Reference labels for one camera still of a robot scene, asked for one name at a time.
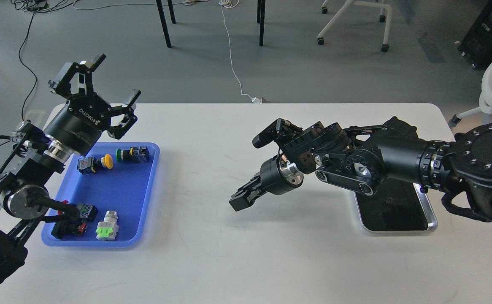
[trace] blue tray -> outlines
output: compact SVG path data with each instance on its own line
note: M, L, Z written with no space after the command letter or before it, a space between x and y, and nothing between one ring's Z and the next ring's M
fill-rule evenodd
M148 147L148 163L119 163L115 158L117 148L121 150L135 146ZM159 147L148 142L97 142L87 156L96 158L105 154L113 156L111 170L82 175L77 170L80 156L74 155L55 200L67 200L71 204L93 204L98 214L92 223L87 223L84 235L65 235L62 240L51 235L54 223L46 223L42 230L42 241L47 246L72 247L128 247L139 240L143 232L146 209L156 173ZM117 212L119 232L114 241L96 239L96 226L103 221L107 210ZM51 210L49 215L56 215Z

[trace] black robotic arm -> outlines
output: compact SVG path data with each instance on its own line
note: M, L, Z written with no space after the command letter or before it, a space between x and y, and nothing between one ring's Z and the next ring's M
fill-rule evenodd
M111 107L92 86L92 72L105 59L97 56L94 63L66 63L55 81L49 81L53 93L63 96L65 106L44 130L24 121L13 136L0 139L14 142L11 155L0 168L0 204L9 215L21 221L9 233L0 230L0 283L24 264L28 250L24 247L42 221L46 223L77 219L79 210L49 198L45 183L53 173L62 173L64 163L72 154L85 156L103 131L120 139L137 117L134 102L141 94L134 90L122 106ZM78 75L78 92L72 94L71 81ZM118 125L111 126L111 117L123 115ZM5 171L15 157L14 169ZM61 215L45 216L49 208Z
M366 140L359 140L367 135ZM252 141L261 148L274 141L281 153L262 164L261 170L231 196L235 211L252 206L267 192L284 194L314 173L325 183L373 196L387 178L444 192L443 206L456 215L492 222L492 123L454 142L425 141L416 127L392 117L383 125L342 129L338 123L317 122L301 129L277 119ZM470 208L452 204L466 192Z

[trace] chair caster wheel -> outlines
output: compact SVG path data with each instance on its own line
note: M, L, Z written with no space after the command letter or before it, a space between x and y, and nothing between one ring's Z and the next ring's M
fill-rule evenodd
M460 123L462 119L458 117L456 114L452 116L452 118L448 121L449 127L454 128L458 123Z

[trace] black table leg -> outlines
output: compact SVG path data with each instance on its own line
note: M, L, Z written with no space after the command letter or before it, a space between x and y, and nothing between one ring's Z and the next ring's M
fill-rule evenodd
M260 22L261 0L257 0L257 23Z
M171 15L171 23L175 24L177 21L175 20L175 11L173 10L173 3L171 0L167 0L167 6L169 6L169 15Z
M265 0L259 0L261 2L261 26L259 29L259 46L263 46L263 35L265 32Z
M165 37L165 44L167 47L171 47L171 40L169 40L169 32L167 31L167 23L165 22L165 16L163 15L162 0L156 0L156 5L158 6L159 20L162 23L163 36Z

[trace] gray floor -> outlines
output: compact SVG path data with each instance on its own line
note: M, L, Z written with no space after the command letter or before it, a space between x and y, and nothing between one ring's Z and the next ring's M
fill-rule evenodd
M49 0L55 5L58 0ZM131 0L80 1L80 8ZM258 46L256 1L241 0L225 10L235 71L245 93L272 103L433 103L447 119L477 106L483 71L470 67L456 50L487 0L389 0L394 9L390 49L380 51L384 25L376 8L352 6L317 45L317 33L343 4L268 0L265 46ZM227 33L217 0L175 5L169 21L173 47L165 41L156 6L119 6L79 11L71 7L35 16L24 62L38 76L26 116L42 126L64 100L49 93L47 80L65 62L107 59L94 75L95 91L122 102L132 88L142 103L248 103L230 69ZM17 58L32 14L0 0L0 133L21 119L34 78ZM360 115L360 113L334 113ZM380 117L380 122L389 117ZM177 114L177 123L181 117ZM467 131L479 117L464 120Z

